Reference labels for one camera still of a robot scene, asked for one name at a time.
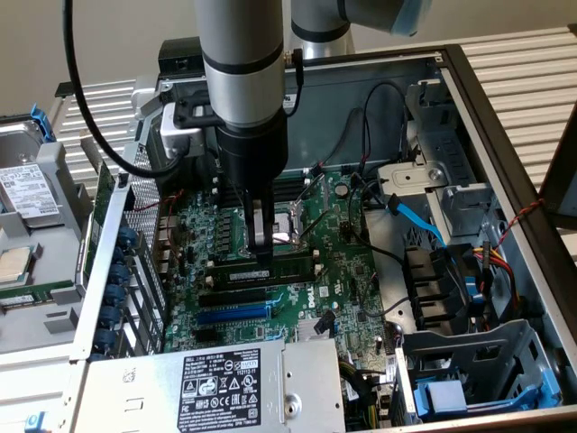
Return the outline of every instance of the blue pcie slot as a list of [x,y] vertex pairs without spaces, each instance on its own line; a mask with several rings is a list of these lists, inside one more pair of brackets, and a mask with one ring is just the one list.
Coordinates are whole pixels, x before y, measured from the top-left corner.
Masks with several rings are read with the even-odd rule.
[[209,325],[211,323],[248,320],[252,318],[270,318],[270,305],[253,304],[235,307],[233,309],[201,311],[197,314],[197,323],[199,325]]

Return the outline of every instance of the motherboard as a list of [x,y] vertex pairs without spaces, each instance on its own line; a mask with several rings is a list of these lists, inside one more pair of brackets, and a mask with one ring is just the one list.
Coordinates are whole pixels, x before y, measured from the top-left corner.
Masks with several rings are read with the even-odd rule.
[[[350,231],[351,178],[332,171],[313,182],[295,181],[302,184],[295,192],[301,197],[275,204],[275,257],[269,267],[246,252],[238,191],[226,207],[218,205],[213,189],[213,194],[183,197],[172,209],[170,248],[179,258],[167,272],[165,352],[333,337],[347,362],[385,369],[385,357],[392,353],[386,324],[363,309],[381,311],[382,305],[378,284],[371,284],[372,251]],[[353,200],[356,215],[358,202]],[[355,224],[359,233],[360,223]],[[323,318],[330,329],[319,335],[315,326]]]

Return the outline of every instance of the green circuit board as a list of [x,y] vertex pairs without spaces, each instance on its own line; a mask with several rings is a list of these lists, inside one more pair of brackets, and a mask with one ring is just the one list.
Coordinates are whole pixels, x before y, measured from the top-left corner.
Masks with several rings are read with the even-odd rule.
[[[359,307],[358,296],[352,290],[366,293],[364,307],[370,311],[382,310],[380,294],[370,284],[375,272],[372,251],[353,239],[345,242],[340,224],[349,221],[347,199],[334,193],[336,185],[350,186],[350,177],[339,172],[325,174],[303,199],[302,220],[306,228],[325,213],[320,222],[304,238],[299,248],[280,244],[276,253],[304,253],[317,249],[318,263],[322,271],[313,282],[293,283],[267,287],[267,300],[277,301],[271,308],[270,318],[222,322],[210,326],[197,323],[197,314],[208,310],[198,306],[198,296],[210,293],[206,287],[208,251],[219,254],[221,260],[245,258],[244,221],[241,208],[215,209],[209,205],[206,195],[192,195],[182,201],[175,215],[187,227],[179,235],[179,247],[185,251],[194,248],[194,261],[187,263],[186,275],[171,278],[179,273],[179,267],[169,267],[167,292],[169,294],[170,317],[165,336],[165,352],[203,348],[213,345],[234,345],[255,341],[283,338],[287,343],[301,341],[303,329],[312,330],[328,309],[336,315],[335,343],[343,359],[353,361],[359,368],[383,371],[385,351],[377,354],[375,337],[383,336],[384,323],[381,318],[368,318]],[[354,212],[358,215],[358,198],[353,199]],[[289,203],[275,206],[277,214],[284,215]],[[360,231],[356,221],[357,233]],[[207,327],[215,328],[218,340],[201,343],[195,331]]]

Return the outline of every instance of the robotic arm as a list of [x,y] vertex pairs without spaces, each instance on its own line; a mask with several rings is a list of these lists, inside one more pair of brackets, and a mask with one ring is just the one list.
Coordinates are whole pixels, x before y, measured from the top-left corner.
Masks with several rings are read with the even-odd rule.
[[[430,0],[292,0],[292,28],[305,57],[360,23],[415,32]],[[224,170],[244,190],[249,249],[272,257],[272,181],[288,158],[280,0],[195,0],[211,106]]]

